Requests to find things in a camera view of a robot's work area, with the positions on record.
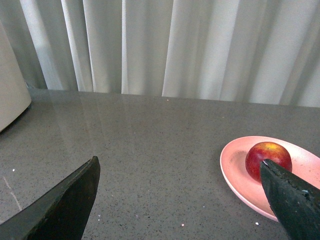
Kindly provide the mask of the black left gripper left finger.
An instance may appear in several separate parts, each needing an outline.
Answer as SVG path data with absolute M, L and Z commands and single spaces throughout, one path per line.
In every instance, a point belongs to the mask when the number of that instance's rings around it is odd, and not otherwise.
M 80 240 L 94 205 L 101 167 L 97 156 L 0 225 L 2 240 Z

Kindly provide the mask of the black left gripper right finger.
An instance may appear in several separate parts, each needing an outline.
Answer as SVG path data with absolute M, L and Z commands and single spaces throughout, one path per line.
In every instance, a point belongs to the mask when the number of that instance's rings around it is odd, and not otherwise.
M 260 163 L 264 193 L 290 240 L 320 238 L 320 190 L 270 159 Z

